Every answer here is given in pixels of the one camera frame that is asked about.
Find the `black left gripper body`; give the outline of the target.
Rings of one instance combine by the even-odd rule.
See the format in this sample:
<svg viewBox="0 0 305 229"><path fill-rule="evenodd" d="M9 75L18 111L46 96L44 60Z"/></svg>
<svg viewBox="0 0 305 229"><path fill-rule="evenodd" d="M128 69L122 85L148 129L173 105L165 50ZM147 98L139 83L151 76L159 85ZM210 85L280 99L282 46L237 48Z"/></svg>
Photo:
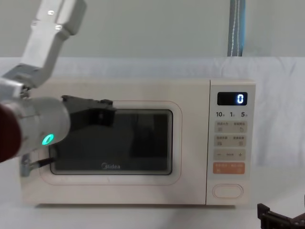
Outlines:
<svg viewBox="0 0 305 229"><path fill-rule="evenodd" d="M70 132L100 124L103 105L99 101L70 95L62 95L61 99L69 113Z"/></svg>

